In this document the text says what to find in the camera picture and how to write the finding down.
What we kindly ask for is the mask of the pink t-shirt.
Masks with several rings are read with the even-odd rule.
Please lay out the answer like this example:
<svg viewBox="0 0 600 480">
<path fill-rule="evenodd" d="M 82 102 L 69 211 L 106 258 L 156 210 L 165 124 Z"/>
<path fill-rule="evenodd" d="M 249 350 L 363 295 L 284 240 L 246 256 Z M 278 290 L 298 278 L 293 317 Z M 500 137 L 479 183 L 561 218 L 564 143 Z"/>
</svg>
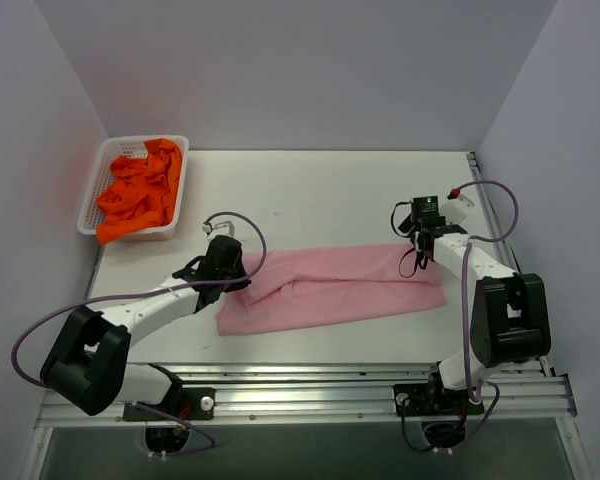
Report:
<svg viewBox="0 0 600 480">
<path fill-rule="evenodd" d="M 400 244 L 271 251 L 251 284 L 225 297 L 217 333 L 297 330 L 444 306 L 440 269 L 401 274 L 404 252 Z"/>
</svg>

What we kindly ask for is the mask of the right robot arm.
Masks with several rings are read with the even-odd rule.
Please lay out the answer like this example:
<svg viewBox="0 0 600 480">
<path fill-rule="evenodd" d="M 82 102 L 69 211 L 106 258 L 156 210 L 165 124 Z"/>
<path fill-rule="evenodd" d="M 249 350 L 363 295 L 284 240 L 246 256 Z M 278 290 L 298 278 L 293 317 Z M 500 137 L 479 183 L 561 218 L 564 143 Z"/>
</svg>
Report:
<svg viewBox="0 0 600 480">
<path fill-rule="evenodd" d="M 449 411 L 460 391 L 478 401 L 490 372 L 549 353 L 552 346 L 546 292 L 536 274 L 522 274 L 475 247 L 461 226 L 470 205 L 462 196 L 442 212 L 436 196 L 414 197 L 397 227 L 412 244 L 416 271 L 435 264 L 460 281 L 462 350 L 437 364 L 424 400 L 435 412 Z"/>
</svg>

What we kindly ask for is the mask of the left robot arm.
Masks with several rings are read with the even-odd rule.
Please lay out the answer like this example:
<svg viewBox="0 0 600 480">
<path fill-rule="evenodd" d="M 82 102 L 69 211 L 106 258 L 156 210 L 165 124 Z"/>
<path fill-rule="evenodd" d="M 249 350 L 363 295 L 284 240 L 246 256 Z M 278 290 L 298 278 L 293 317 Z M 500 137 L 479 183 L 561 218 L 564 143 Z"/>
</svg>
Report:
<svg viewBox="0 0 600 480">
<path fill-rule="evenodd" d="M 213 238 L 206 254 L 186 264 L 149 292 L 148 298 L 101 310 L 87 306 L 68 315 L 40 371 L 44 386 L 95 416 L 114 402 L 145 404 L 170 419 L 183 402 L 183 383 L 155 363 L 131 365 L 139 341 L 171 322 L 196 314 L 225 292 L 247 287 L 242 244 Z"/>
</svg>

